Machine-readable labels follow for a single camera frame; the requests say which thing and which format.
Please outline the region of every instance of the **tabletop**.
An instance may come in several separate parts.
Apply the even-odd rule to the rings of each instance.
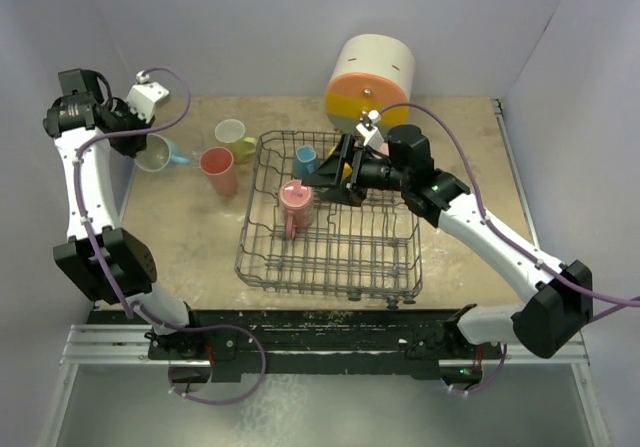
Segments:
[[[487,207],[531,239],[500,127],[488,97],[427,97],[416,102],[437,113],[460,140],[477,176]],[[157,115],[156,125],[176,116],[182,99]],[[183,150],[215,145],[214,127],[235,118],[252,137],[272,130],[334,132],[322,97],[194,98],[187,117],[164,135]],[[419,112],[410,122],[431,142],[436,166],[469,184],[462,162],[441,127]],[[139,169],[126,205],[124,227],[151,249],[160,283],[196,309],[382,309],[381,300],[265,292],[246,285],[234,262],[244,222],[252,162],[238,166],[238,194],[217,196],[198,168],[174,166],[159,173]],[[517,301],[507,283],[468,247],[428,223],[421,224],[423,290],[417,303],[402,308],[458,308],[470,303]]]

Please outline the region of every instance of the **gray wall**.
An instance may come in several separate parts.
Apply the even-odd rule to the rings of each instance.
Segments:
[[[322,94],[344,42],[397,37],[415,93],[506,94],[560,0],[96,0],[131,66],[201,95]]]
[[[102,70],[120,88],[126,76],[90,0],[0,0],[0,39],[0,444],[27,446],[48,411],[69,325],[89,309],[51,257],[68,208],[42,118],[60,95],[59,70]],[[130,168],[118,160],[122,198]]]
[[[600,292],[639,295],[640,0],[562,0],[509,93],[506,122],[545,248]],[[607,304],[597,303],[598,310]],[[618,446],[637,446],[640,315],[584,329]]]

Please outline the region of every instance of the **metal dish rack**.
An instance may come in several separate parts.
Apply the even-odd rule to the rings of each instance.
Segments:
[[[278,192],[293,178],[293,156],[311,145],[321,159],[340,140],[325,132],[271,131],[260,137],[253,188],[235,270],[265,290],[414,303],[422,290],[418,218],[399,194],[369,191],[361,207],[314,200],[314,222],[286,240]]]

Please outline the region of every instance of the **yellow-green mug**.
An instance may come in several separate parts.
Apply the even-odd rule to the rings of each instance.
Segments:
[[[256,151],[258,141],[244,135],[246,130],[244,124],[236,119],[223,120],[216,125],[216,140],[231,151],[236,164],[245,162]]]

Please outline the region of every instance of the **rack wire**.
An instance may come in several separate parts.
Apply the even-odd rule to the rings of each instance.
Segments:
[[[235,270],[265,290],[414,303],[422,290],[418,218],[399,194],[370,190],[361,207],[314,199],[314,221],[285,236],[278,192],[293,178],[296,150],[311,145],[326,158],[340,140],[327,132],[271,131],[258,142],[253,185]]]

